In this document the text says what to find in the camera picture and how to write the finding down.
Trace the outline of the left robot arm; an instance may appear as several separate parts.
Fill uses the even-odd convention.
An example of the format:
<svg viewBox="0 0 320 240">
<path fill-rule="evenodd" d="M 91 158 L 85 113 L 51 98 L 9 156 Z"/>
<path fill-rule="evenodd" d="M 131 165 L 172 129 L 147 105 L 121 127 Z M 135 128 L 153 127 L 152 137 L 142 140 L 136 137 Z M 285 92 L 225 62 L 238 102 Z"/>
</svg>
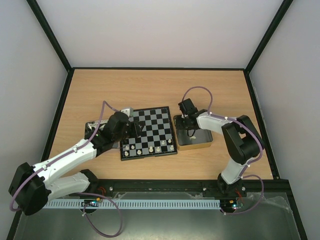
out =
<svg viewBox="0 0 320 240">
<path fill-rule="evenodd" d="M 48 160 L 19 165 L 9 186 L 11 211 L 26 216 L 40 211 L 49 201 L 73 193 L 84 193 L 91 187 L 90 178 L 83 172 L 71 177 L 64 175 L 78 165 L 111 150 L 115 143 L 141 135 L 144 124 L 130 120 L 124 110 L 117 111 L 106 123 L 97 122 L 83 139 Z"/>
</svg>

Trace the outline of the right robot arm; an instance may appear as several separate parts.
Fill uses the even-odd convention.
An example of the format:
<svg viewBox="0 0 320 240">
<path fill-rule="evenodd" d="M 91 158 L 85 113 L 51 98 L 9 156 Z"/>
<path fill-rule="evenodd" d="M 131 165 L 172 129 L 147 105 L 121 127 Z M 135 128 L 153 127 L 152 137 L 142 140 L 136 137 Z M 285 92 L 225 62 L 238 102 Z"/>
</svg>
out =
<svg viewBox="0 0 320 240">
<path fill-rule="evenodd" d="M 181 116 L 176 119 L 179 130 L 206 130 L 223 135 L 230 160 L 218 175 L 218 191 L 229 196 L 251 162 L 263 154 L 264 142 L 247 115 L 239 117 L 220 116 L 206 109 L 198 110 L 191 99 L 178 103 Z"/>
</svg>

